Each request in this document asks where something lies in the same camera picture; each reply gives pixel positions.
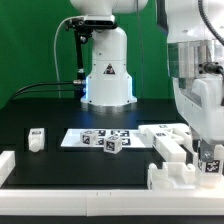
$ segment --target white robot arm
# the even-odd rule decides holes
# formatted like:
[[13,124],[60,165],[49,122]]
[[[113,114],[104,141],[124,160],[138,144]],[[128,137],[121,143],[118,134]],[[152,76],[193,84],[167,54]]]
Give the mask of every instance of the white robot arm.
[[[223,166],[216,147],[224,150],[224,47],[202,20],[203,8],[204,19],[211,22],[223,44],[222,0],[165,1],[169,73],[177,109],[200,139],[197,165],[212,184],[222,175]],[[209,163],[219,163],[220,169],[207,172]]]
[[92,72],[86,78],[84,108],[120,112],[137,101],[132,95],[132,78],[127,73],[127,36],[117,27],[113,13],[143,9],[148,0],[70,0],[84,15],[80,21],[92,29]]

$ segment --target black and white cube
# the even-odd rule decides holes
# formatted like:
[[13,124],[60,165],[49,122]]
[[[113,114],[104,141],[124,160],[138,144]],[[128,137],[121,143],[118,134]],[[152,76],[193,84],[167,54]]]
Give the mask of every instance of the black and white cube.
[[93,146],[98,143],[98,133],[96,131],[84,131],[80,133],[80,142],[84,145]]
[[122,138],[119,135],[111,135],[104,140],[104,152],[117,154],[122,150]]

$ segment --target white plastic part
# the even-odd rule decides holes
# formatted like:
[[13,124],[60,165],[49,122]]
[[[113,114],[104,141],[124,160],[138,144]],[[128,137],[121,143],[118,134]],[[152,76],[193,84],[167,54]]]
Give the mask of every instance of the white plastic part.
[[224,146],[223,145],[216,145],[215,151],[214,151],[214,159],[224,160]]
[[4,151],[0,155],[0,187],[15,167],[15,152]]
[[[112,13],[132,13],[137,11],[136,0],[70,0],[72,5],[83,14],[111,15]],[[148,0],[138,0],[139,10]]]
[[1,190],[0,215],[223,215],[216,190]]
[[195,189],[196,169],[192,164],[163,163],[162,169],[150,164],[148,170],[148,188],[161,189]]
[[87,77],[82,103],[119,107],[137,101],[127,73],[127,36],[121,28],[93,32],[92,72]]
[[30,129],[28,136],[29,150],[32,152],[39,152],[44,149],[45,133],[44,128]]
[[186,152],[180,144],[189,146],[192,138],[185,124],[141,125],[141,134],[148,140],[167,162],[186,162]]
[[98,132],[87,130],[80,133],[80,142],[84,145],[93,146],[98,143]]
[[[197,0],[166,0],[165,4],[169,26],[168,43],[215,39],[200,17]],[[212,26],[224,37],[224,2],[204,0],[204,9]]]
[[122,150],[122,138],[119,135],[111,135],[104,139],[104,152],[117,154]]
[[222,77],[206,75],[195,79],[192,91],[201,99],[197,105],[179,89],[177,79],[173,79],[174,94],[178,112],[189,125],[211,145],[224,143],[224,107]]

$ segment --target green wall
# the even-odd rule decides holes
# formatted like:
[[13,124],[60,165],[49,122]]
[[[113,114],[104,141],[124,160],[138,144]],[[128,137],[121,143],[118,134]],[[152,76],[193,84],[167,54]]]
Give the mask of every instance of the green wall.
[[[17,89],[36,82],[56,81],[53,41],[60,22],[79,15],[69,0],[0,1],[0,107]],[[173,98],[167,76],[166,36],[156,27],[154,1],[141,12],[144,46],[144,98]],[[136,14],[117,15],[128,35],[128,72],[134,95],[141,97],[141,51]],[[91,71],[91,41],[83,47],[86,72]],[[58,39],[61,80],[76,78],[73,32],[61,30]],[[35,94],[36,97],[46,94]]]

